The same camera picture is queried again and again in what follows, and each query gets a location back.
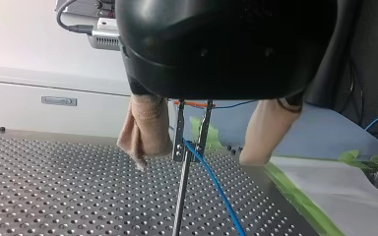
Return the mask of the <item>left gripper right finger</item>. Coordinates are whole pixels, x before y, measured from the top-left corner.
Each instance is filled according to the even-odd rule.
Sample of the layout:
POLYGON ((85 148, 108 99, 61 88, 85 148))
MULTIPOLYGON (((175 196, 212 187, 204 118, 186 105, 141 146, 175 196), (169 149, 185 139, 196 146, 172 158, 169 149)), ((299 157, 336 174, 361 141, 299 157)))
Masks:
POLYGON ((260 100, 248 123, 239 162, 256 166, 267 164, 301 111, 301 104, 289 104, 285 98, 260 100))

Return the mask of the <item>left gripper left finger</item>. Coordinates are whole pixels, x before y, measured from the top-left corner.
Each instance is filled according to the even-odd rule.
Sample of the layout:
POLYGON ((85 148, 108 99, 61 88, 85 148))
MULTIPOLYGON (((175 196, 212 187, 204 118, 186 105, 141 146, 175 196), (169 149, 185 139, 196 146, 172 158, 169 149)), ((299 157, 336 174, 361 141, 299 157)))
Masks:
POLYGON ((147 167, 146 157, 169 155, 172 141, 166 99, 157 95, 132 94, 117 145, 141 171, 147 167))

